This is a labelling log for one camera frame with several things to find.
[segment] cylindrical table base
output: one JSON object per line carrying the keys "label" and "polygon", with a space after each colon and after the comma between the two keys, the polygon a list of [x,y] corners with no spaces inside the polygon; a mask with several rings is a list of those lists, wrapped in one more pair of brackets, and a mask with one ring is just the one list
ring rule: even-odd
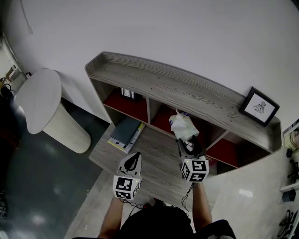
{"label": "cylindrical table base", "polygon": [[43,131],[78,154],[85,153],[91,144],[90,135],[61,104]]}

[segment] person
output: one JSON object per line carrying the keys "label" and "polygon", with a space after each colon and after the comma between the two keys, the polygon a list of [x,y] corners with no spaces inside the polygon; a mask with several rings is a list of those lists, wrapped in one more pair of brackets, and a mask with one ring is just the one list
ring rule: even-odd
{"label": "person", "polygon": [[193,187],[193,234],[191,220],[180,208],[160,204],[147,207],[129,217],[121,227],[124,202],[113,198],[104,218],[98,238],[100,239],[235,239],[228,221],[212,222],[212,214],[203,183]]}

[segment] black shirt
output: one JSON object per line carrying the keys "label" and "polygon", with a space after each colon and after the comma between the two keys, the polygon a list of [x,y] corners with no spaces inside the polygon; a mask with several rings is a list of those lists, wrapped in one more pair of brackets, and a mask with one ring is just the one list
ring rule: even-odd
{"label": "black shirt", "polygon": [[226,220],[219,220],[193,234],[191,220],[176,207],[149,207],[129,217],[117,236],[118,239],[235,239]]}

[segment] wooden shelf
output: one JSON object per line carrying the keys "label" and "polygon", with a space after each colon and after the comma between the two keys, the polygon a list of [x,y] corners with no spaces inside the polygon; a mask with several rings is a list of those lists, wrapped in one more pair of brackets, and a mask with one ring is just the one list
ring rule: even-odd
{"label": "wooden shelf", "polygon": [[133,101],[123,97],[120,89],[114,89],[103,104],[145,123],[148,122],[146,99],[144,98]]}
{"label": "wooden shelf", "polygon": [[273,153],[281,148],[274,117],[263,127],[239,108],[245,97],[216,82],[163,63],[103,52],[86,65],[91,80],[124,87],[211,122]]}
{"label": "wooden shelf", "polygon": [[208,157],[219,160],[223,163],[229,164],[235,168],[239,167],[238,163],[238,145],[225,140],[219,140],[213,147],[211,147],[206,154]]}

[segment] black cable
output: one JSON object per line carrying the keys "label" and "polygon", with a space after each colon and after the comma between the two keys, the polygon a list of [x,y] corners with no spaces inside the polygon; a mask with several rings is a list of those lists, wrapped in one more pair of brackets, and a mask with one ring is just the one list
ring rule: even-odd
{"label": "black cable", "polygon": [[126,199],[124,199],[124,200],[121,200],[121,199],[120,199],[120,201],[123,202],[123,203],[128,203],[128,204],[130,204],[130,205],[133,207],[132,211],[130,212],[129,217],[131,216],[131,214],[132,214],[132,212],[133,212],[133,210],[134,210],[135,208],[143,209],[143,207],[144,207],[143,204],[136,204],[136,203],[134,203],[134,202],[129,202],[129,201],[127,201]]}
{"label": "black cable", "polygon": [[186,201],[187,201],[189,193],[191,192],[191,190],[193,189],[194,186],[195,186],[195,183],[192,183],[189,190],[187,191],[186,195],[182,198],[182,201],[181,201],[182,207],[185,208],[187,211],[187,213],[186,213],[187,217],[190,215],[190,212],[186,207]]}

